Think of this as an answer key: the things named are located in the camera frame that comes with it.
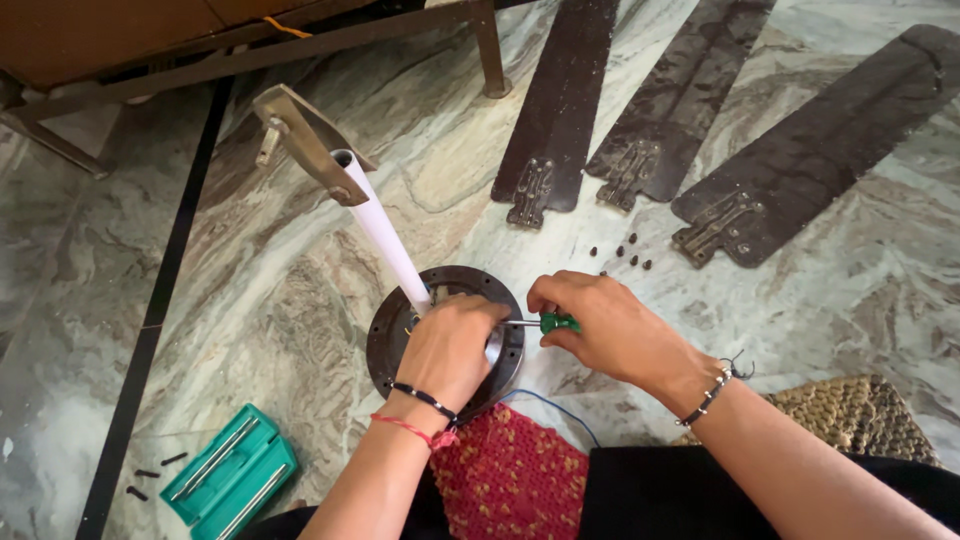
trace red thread bracelet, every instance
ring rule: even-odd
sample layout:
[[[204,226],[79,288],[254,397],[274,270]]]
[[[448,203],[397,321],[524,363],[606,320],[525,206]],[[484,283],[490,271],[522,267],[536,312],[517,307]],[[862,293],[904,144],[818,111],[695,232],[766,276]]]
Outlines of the red thread bracelet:
[[[454,443],[454,441],[457,440],[456,428],[451,428],[450,430],[442,431],[439,435],[431,439],[423,431],[418,430],[417,428],[411,426],[410,424],[407,424],[406,422],[400,420],[399,418],[394,418],[393,416],[383,416],[382,414],[377,414],[377,413],[371,414],[370,417],[373,418],[373,420],[379,420],[380,422],[387,422],[390,424],[397,424],[402,428],[407,428],[414,435],[423,439],[426,442],[426,446],[430,447],[430,450],[437,450],[439,448],[450,446],[451,444]]]

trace green tool case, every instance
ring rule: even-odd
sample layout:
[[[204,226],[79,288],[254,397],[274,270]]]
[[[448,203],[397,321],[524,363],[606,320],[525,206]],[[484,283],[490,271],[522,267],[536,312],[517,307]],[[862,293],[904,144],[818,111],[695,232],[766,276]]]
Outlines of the green tool case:
[[[246,404],[160,492],[194,540],[229,540],[297,470],[270,418]]]

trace jute mat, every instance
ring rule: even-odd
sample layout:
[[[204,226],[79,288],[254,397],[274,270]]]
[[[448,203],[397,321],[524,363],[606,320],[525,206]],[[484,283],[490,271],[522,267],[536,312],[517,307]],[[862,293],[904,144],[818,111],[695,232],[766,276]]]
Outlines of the jute mat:
[[[880,375],[808,382],[763,399],[841,452],[943,466],[897,389]],[[699,444],[693,433],[673,442]]]

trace screwdriver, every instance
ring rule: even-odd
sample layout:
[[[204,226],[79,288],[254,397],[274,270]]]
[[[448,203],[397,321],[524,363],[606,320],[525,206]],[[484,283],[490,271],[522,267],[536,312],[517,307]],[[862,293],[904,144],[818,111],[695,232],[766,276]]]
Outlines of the screwdriver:
[[[558,328],[569,328],[580,333],[580,323],[573,318],[573,315],[558,315],[556,313],[544,313],[539,321],[503,321],[500,324],[517,327],[540,327],[540,331],[544,334],[548,334]]]

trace blue wire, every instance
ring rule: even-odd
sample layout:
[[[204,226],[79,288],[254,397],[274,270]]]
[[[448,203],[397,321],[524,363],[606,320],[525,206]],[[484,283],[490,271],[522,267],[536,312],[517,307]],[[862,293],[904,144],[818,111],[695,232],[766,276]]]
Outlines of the blue wire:
[[[590,438],[593,439],[593,444],[595,444],[595,445],[597,446],[597,448],[602,448],[602,447],[600,446],[600,443],[597,441],[596,435],[593,434],[593,431],[591,431],[590,428],[587,427],[587,424],[586,424],[583,420],[577,418],[576,415],[574,415],[572,412],[570,412],[570,411],[566,410],[565,408],[563,408],[563,407],[561,407],[561,406],[559,406],[559,405],[551,402],[550,400],[544,398],[543,396],[541,396],[540,394],[538,394],[538,393],[536,393],[536,392],[531,392],[530,390],[524,390],[524,389],[522,389],[522,388],[518,388],[518,389],[516,389],[516,390],[511,391],[511,392],[510,392],[509,394],[507,394],[506,396],[500,398],[500,400],[497,401],[497,402],[500,403],[500,402],[502,402],[503,400],[506,400],[507,398],[509,398],[510,396],[513,396],[513,395],[514,395],[515,393],[517,393],[517,392],[519,392],[519,393],[521,393],[521,394],[530,394],[531,396],[537,398],[538,400],[541,400],[542,402],[549,403],[549,404],[551,404],[552,406],[558,408],[563,414],[565,414],[565,415],[569,416],[570,418],[572,418],[572,419],[576,420],[577,422],[579,422],[580,425],[584,427],[584,430],[587,430],[587,433],[590,434]]]

